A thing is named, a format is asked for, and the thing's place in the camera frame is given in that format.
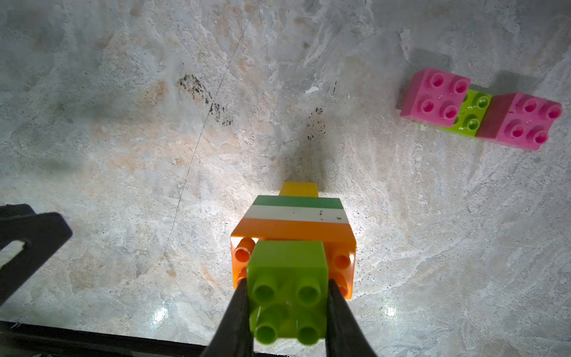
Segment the dark green long lego brick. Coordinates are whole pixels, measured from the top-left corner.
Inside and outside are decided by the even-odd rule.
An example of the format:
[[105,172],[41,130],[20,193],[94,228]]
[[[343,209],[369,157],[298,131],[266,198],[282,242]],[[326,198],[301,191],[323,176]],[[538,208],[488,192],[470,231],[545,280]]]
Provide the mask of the dark green long lego brick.
[[320,208],[340,209],[343,205],[337,198],[303,197],[303,196],[263,196],[259,195],[253,205],[296,207],[296,208]]

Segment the white lego brick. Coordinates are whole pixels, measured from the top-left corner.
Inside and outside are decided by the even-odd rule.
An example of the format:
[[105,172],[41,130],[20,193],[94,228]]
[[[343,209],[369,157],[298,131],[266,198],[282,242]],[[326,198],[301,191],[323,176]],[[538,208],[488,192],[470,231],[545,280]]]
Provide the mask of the white lego brick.
[[245,219],[348,224],[344,209],[252,205]]

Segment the lime green lego brick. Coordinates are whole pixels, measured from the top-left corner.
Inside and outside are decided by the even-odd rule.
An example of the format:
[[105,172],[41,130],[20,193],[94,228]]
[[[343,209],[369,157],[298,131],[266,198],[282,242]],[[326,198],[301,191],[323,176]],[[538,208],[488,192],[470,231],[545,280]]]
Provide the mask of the lime green lego brick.
[[475,138],[491,101],[491,95],[469,89],[454,125],[452,127],[440,127],[440,129]]

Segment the small lime lego brick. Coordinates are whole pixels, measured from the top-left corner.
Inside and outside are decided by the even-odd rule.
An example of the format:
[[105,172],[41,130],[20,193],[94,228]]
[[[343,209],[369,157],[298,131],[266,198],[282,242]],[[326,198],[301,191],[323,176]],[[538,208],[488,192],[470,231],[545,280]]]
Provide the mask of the small lime lego brick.
[[321,247],[309,258],[289,252],[262,242],[247,267],[250,330],[263,345],[278,339],[314,345],[327,331],[329,270]]

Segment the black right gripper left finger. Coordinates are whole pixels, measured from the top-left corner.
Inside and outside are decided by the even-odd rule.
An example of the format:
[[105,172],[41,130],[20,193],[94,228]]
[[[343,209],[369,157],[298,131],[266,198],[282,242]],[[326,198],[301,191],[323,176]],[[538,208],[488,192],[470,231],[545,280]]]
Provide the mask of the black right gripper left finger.
[[254,356],[254,339],[249,318],[248,284],[246,279],[242,279],[211,343],[201,356]]

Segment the magenta lego brick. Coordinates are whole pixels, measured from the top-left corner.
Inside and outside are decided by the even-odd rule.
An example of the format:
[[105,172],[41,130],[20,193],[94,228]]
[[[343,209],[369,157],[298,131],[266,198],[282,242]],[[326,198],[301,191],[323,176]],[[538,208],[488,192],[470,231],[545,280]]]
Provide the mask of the magenta lego brick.
[[431,126],[452,127],[471,80],[435,68],[412,77],[401,105],[400,116]]
[[477,138],[524,150],[539,150],[550,128],[563,114],[560,103],[524,93],[495,95],[477,131]]

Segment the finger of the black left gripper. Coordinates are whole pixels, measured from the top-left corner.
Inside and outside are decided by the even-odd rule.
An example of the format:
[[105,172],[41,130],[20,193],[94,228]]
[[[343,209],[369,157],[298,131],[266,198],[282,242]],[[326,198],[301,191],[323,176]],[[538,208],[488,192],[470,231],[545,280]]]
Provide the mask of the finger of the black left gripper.
[[22,251],[1,267],[1,303],[72,236],[68,223],[57,212],[38,214],[27,204],[1,206],[1,247],[23,243]]

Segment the yellow lego brick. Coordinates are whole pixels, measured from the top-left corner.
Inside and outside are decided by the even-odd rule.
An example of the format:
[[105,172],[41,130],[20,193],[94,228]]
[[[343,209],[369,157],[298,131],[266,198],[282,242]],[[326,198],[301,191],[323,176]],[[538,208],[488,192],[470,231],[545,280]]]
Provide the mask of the yellow lego brick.
[[318,185],[312,182],[285,181],[279,195],[318,198]]

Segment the orange long lego brick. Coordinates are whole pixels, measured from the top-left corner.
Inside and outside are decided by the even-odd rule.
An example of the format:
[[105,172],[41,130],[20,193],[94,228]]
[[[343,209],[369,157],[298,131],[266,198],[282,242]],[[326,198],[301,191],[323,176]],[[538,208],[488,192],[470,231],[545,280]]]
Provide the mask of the orange long lego brick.
[[350,225],[323,221],[240,220],[230,234],[234,288],[246,278],[246,267],[262,242],[282,245],[292,257],[309,258],[318,246],[321,247],[321,260],[327,265],[329,278],[335,281],[345,299],[352,298],[357,242]]

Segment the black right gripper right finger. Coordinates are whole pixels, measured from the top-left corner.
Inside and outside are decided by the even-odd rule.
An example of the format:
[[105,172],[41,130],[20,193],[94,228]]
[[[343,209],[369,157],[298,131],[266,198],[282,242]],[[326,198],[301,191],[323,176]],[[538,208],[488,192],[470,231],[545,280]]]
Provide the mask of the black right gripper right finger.
[[325,345],[327,357],[377,357],[333,279],[328,282]]

